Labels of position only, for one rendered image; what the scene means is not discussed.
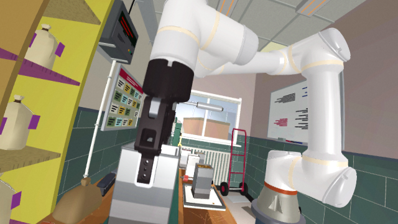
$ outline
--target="red hand truck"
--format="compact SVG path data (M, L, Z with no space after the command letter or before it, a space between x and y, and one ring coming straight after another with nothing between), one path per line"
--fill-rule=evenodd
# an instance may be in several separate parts
M234 144L234 132L235 130L237 131L243 131L244 132L244 154L239 155L239 154L233 154L233 144ZM232 129L232 140L231 140L231 156L230 156L230 161L229 161L229 172L228 172L228 184L226 182L222 182L220 184L220 191L222 196L227 196L229 190L239 190L241 195L246 196L248 194L248 185L247 183L244 182L244 169L246 167L246 131L242 129ZM231 166L232 166L232 156L243 156L243 172L231 172ZM243 179L242 182L239 184L238 188L230 188L231 185L231 174L243 174Z

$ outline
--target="red banner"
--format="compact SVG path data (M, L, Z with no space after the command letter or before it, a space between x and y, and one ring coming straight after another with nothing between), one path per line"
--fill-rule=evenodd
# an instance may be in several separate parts
M127 74L123 68L120 68L120 73L119 75L125 79L125 81L127 81L128 83L130 83L136 90L138 90L141 94L143 94L143 90L142 87L138 85L138 83L136 83L130 76L129 74Z

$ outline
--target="yellow shelf panel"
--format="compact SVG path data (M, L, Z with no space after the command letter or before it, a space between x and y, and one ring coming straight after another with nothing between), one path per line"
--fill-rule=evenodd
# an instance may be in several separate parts
M43 16L95 25L101 24L85 0L50 0Z
M60 153L26 146L21 150L0 149L0 173L61 157Z

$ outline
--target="orange ring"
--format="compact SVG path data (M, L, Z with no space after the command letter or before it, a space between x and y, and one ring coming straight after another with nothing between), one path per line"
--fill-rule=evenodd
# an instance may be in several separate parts
M279 188L277 188L277 187L274 187L274 186L271 186L271 185L267 184L265 181L264 181L264 185L265 185L266 187L268 187L269 189L271 189L271 190L273 190L273 191L275 191L275 192L281 193L281 194L286 194L286 195L297 195L297 191L296 191L296 190L295 190L295 191L291 191L291 190L282 190L282 189L279 189Z

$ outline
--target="radiator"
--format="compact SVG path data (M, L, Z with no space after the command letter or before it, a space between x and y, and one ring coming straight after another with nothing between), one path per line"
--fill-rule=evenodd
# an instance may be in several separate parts
M192 153L203 152L205 154L205 164L209 164L214 168L213 182L220 185L222 182L228 183L228 171L231 153L218 152L208 149L199 149L195 147L182 146L184 149L191 149Z

